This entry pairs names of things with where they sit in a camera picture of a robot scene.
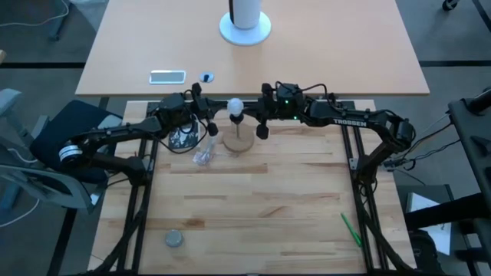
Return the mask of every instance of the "wooden table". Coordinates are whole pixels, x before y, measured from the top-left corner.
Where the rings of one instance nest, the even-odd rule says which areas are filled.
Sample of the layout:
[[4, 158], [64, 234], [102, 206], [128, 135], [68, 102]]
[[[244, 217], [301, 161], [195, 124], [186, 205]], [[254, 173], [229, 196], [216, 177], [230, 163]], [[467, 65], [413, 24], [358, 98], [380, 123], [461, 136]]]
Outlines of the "wooden table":
[[[146, 107], [146, 101], [128, 102], [124, 120], [140, 122]], [[374, 109], [374, 102], [359, 100], [356, 107]], [[257, 125], [250, 117], [244, 122]], [[217, 114], [216, 123], [221, 131], [228, 130], [225, 111]], [[269, 126], [269, 138], [256, 139], [241, 156], [229, 153], [219, 142], [207, 167], [193, 163], [195, 151], [175, 155], [159, 148], [141, 274], [365, 271], [361, 249], [340, 216], [343, 212], [358, 228], [341, 128], [310, 128], [294, 120], [271, 121]], [[361, 133], [369, 153], [380, 140], [371, 130]], [[139, 145], [137, 140], [119, 143], [117, 155], [132, 156]], [[375, 199], [382, 232], [402, 259], [414, 266], [394, 178], [388, 172], [379, 172], [377, 178]], [[105, 258], [122, 235], [129, 194], [128, 182], [106, 191], [89, 268], [97, 267], [98, 258]], [[183, 233], [180, 248], [165, 244], [164, 236], [173, 228]], [[134, 237], [128, 260], [133, 247]], [[372, 255], [377, 256], [374, 247]]]
[[[239, 47], [219, 33], [226, 0], [110, 1], [76, 94], [256, 95], [275, 81], [324, 83], [349, 95], [425, 95], [427, 83], [394, 0], [264, 0], [272, 21], [263, 43]], [[182, 85], [149, 85], [152, 70], [185, 70]]]

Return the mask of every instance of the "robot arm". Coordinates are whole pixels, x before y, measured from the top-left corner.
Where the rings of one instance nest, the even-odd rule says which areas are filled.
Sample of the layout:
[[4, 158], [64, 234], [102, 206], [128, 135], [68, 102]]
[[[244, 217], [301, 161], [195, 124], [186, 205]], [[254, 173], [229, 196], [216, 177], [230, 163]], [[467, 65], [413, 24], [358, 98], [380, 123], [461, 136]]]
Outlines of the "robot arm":
[[199, 84], [194, 84], [192, 90], [187, 92], [191, 93], [193, 100], [186, 100], [186, 92], [171, 94], [140, 123], [90, 130], [70, 138], [59, 151], [63, 166], [66, 168], [90, 166], [122, 172], [128, 176], [132, 185], [140, 185], [147, 174], [147, 168], [140, 158], [132, 156], [124, 159], [107, 156], [97, 150], [104, 145], [129, 140], [161, 140], [171, 130], [190, 124], [196, 118], [205, 120], [208, 133], [215, 136], [218, 129], [212, 119], [215, 113], [223, 108], [224, 103], [201, 97]]
[[360, 156], [353, 169], [356, 179], [363, 184], [375, 182], [378, 166], [390, 155], [409, 149], [416, 137], [409, 120], [392, 111], [354, 110], [337, 103], [334, 96], [326, 101], [317, 101], [305, 96], [304, 91], [296, 84], [280, 83], [276, 88], [263, 84], [258, 103], [247, 106], [243, 111], [259, 121], [256, 135], [261, 139], [268, 138], [268, 120], [299, 120], [310, 127], [335, 124], [371, 129], [382, 139], [382, 143], [370, 155]]
[[[192, 123], [194, 118], [206, 120], [207, 130], [211, 136], [218, 133], [211, 121], [215, 113], [226, 107], [226, 101], [210, 100], [201, 97], [201, 87], [194, 84], [192, 100], [186, 102], [184, 94], [172, 94], [163, 99], [150, 117], [141, 123], [126, 124], [103, 130], [91, 130], [68, 140], [60, 150], [60, 159], [66, 166], [97, 166], [125, 173], [132, 185], [136, 179], [145, 176], [146, 168], [141, 159], [130, 157], [122, 159], [105, 156], [97, 150], [107, 144], [128, 140], [149, 139], [161, 140], [171, 130]], [[359, 111], [337, 103], [332, 97], [327, 101], [317, 101], [303, 94], [295, 84], [281, 84], [272, 88], [262, 85], [262, 97], [256, 102], [246, 102], [242, 111], [259, 121], [256, 135], [267, 139], [268, 120], [300, 120], [310, 127], [325, 127], [330, 124], [363, 127], [375, 131], [382, 143], [369, 156], [360, 156], [355, 172], [357, 180], [363, 184], [373, 183], [377, 167], [393, 153], [408, 149], [416, 136], [413, 126], [389, 110]]]

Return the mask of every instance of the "wooden platform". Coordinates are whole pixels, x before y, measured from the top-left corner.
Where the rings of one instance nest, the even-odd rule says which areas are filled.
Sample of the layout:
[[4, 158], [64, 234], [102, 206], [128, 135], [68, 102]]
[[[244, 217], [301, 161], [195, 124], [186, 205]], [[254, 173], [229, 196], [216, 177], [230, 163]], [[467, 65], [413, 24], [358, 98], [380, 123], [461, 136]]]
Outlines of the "wooden platform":
[[[374, 109], [374, 102], [359, 100], [356, 106]], [[124, 120], [140, 122], [146, 107], [146, 101], [129, 102]], [[217, 114], [216, 123], [228, 129], [226, 112]], [[250, 117], [245, 123], [257, 125]], [[311, 128], [294, 120], [269, 126], [269, 139], [256, 139], [240, 156], [218, 143], [205, 167], [193, 163], [194, 151], [175, 155], [159, 148], [141, 274], [365, 272], [361, 249], [340, 216], [343, 212], [358, 228], [341, 128]], [[368, 153], [380, 142], [370, 130], [362, 130], [362, 136]], [[139, 144], [120, 143], [117, 155], [133, 156]], [[377, 178], [384, 236], [414, 266], [394, 178], [387, 172]], [[120, 238], [129, 194], [127, 182], [107, 190], [89, 268], [99, 265], [97, 258], [105, 258]], [[170, 229], [182, 231], [180, 248], [166, 246]], [[376, 257], [373, 242], [372, 248]]]

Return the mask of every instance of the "round white base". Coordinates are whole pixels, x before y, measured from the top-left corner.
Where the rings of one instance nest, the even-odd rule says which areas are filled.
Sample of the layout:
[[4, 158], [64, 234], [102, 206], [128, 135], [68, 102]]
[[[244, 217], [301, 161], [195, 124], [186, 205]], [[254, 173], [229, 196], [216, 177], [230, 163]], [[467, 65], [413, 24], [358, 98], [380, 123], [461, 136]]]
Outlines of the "round white base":
[[237, 28], [227, 12], [220, 20], [220, 33], [226, 41], [239, 46], [251, 46], [263, 42], [271, 33], [271, 21], [261, 12], [259, 23], [250, 29]]

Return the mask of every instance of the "green marker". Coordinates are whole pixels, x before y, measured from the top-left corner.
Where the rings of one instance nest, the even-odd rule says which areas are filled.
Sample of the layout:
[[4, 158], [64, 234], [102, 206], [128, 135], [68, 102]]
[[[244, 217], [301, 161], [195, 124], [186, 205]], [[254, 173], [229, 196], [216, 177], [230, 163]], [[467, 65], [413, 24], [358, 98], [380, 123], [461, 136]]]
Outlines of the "green marker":
[[351, 235], [353, 236], [354, 238], [354, 241], [356, 242], [356, 244], [358, 245], [359, 248], [361, 248], [361, 238], [360, 236], [358, 235], [357, 232], [354, 231], [353, 229], [353, 226], [351, 226], [350, 222], [348, 221], [348, 219], [344, 216], [343, 213], [341, 213], [341, 217], [343, 218], [344, 220], [344, 223], [346, 224], [346, 226], [348, 227], [348, 229], [350, 230], [350, 233]]

